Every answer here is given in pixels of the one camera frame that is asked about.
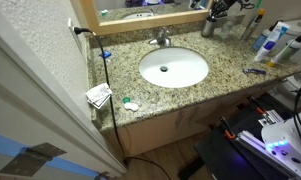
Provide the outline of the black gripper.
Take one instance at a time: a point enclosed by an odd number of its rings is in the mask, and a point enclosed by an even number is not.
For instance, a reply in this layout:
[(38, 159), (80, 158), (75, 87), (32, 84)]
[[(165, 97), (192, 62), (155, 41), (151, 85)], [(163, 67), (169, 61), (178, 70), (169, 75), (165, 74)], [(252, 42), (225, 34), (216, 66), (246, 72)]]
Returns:
[(235, 3), (242, 4), (243, 0), (218, 0), (215, 7), (211, 8), (209, 11), (209, 16), (211, 18), (222, 18), (227, 16), (227, 10)]

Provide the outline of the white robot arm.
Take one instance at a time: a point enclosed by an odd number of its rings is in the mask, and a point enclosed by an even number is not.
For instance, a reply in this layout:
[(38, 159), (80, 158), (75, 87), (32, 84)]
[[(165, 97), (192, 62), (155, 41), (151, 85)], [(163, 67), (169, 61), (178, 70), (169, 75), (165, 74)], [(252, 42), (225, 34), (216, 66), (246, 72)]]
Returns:
[(228, 122), (221, 118), (227, 138), (234, 139), (254, 154), (273, 164), (275, 167), (290, 173), (295, 179), (301, 180), (301, 118), (297, 111), (301, 99), (301, 87), (295, 96), (293, 116), (281, 120), (263, 110), (265, 124), (261, 129), (262, 141), (248, 131), (234, 134)]

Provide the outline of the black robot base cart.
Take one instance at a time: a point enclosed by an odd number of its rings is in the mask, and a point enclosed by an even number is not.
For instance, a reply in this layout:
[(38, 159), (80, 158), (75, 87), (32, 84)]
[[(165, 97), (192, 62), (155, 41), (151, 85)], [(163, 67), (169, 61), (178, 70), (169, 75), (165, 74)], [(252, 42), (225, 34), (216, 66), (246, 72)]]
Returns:
[[(255, 99), (267, 111), (276, 111), (283, 120), (291, 119), (293, 116), (293, 111), (269, 94), (264, 94)], [(244, 108), (255, 112), (251, 102), (241, 108), (241, 110)], [(236, 116), (231, 121), (228, 121), (230, 125), (234, 124)], [(197, 142), (194, 145), (194, 149), (198, 153), (198, 157), (179, 171), (178, 177), (181, 180), (188, 180), (191, 175), (204, 165), (210, 169), (216, 180), (266, 180), (237, 152), (236, 148), (224, 135), (221, 122), (207, 137)]]

